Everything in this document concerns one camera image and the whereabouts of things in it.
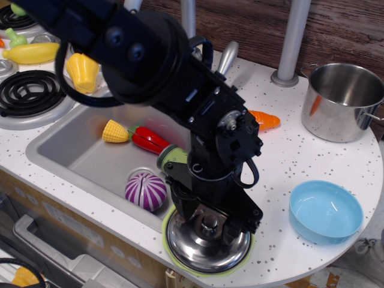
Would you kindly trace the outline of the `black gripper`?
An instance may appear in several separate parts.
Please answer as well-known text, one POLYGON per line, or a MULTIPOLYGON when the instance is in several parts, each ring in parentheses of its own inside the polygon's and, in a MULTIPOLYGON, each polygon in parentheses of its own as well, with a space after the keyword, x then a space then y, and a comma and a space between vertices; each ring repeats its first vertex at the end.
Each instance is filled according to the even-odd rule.
POLYGON ((262 210, 247 194, 259 180, 259 172, 253 161, 248 160, 254 180, 251 184, 241 181, 242 166, 234 171, 216 171, 206 175, 197 163, 168 162, 164 167, 166 182, 179 215, 189 221, 199 205, 227 217, 222 231, 222 243, 230 245, 241 233, 255 234, 263 217, 262 210))

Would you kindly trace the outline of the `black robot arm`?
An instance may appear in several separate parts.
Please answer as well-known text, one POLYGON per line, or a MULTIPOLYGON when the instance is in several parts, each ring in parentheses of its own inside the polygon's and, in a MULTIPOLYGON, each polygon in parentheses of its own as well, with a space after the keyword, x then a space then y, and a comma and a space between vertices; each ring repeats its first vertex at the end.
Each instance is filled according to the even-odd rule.
POLYGON ((259 124, 236 88, 211 70, 213 49, 202 38, 189 39, 166 13, 130 12, 116 1, 18 1, 27 14, 61 42, 56 76, 65 93, 93 107, 149 105, 190 130, 185 164, 166 164, 163 172, 172 200, 185 220, 199 205, 226 216, 222 240, 254 233, 261 209, 241 181, 247 164, 259 178, 253 157, 260 155, 259 124), (111 96, 94 98, 64 80, 68 46, 102 66, 111 96))

